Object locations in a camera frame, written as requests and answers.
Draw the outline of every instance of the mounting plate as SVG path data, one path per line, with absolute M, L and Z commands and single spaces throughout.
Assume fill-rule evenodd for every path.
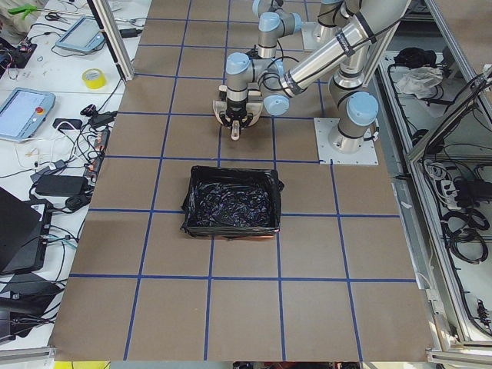
M 320 47 L 320 43 L 314 37 L 314 30 L 317 27 L 317 22 L 302 22 L 302 42 L 305 52 L 312 52 Z
M 336 165 L 378 165 L 376 149 L 373 141 L 364 141 L 361 149 L 354 154 L 343 154 L 331 147 L 328 142 L 328 134 L 338 124 L 338 118 L 315 118 L 317 156 L 320 164 L 329 165 L 332 161 Z M 365 138 L 371 136 L 367 130 Z

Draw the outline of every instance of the robotic arm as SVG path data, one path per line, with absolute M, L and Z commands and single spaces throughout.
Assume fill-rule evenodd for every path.
M 409 0 L 321 0 L 320 34 L 339 32 L 326 43 L 284 71 L 282 57 L 274 58 L 277 40 L 300 29 L 299 17 L 285 12 L 282 0 L 254 0 L 260 16 L 258 51 L 234 53 L 226 64 L 227 86 L 221 86 L 214 113 L 238 140 L 241 130 L 253 125 L 265 110 L 284 114 L 291 98 L 304 92 L 322 75 L 339 67 L 330 82 L 330 93 L 341 113 L 337 146 L 353 150 L 376 118 L 376 100 L 361 87 L 367 51 L 377 36 L 396 25 Z

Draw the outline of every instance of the yellow tape roll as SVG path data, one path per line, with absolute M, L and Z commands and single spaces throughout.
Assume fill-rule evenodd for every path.
M 82 81 L 92 90 L 96 90 L 106 85 L 105 74 L 97 68 L 88 69 L 82 73 Z

